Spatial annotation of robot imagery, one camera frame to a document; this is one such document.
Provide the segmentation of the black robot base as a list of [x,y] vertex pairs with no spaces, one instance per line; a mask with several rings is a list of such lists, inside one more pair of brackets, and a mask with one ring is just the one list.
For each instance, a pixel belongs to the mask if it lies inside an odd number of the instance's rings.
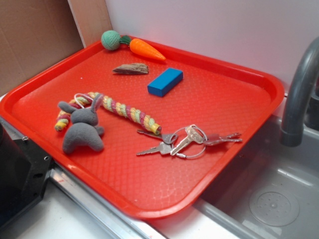
[[33,140],[12,139],[0,127],[0,229],[38,204],[53,160]]

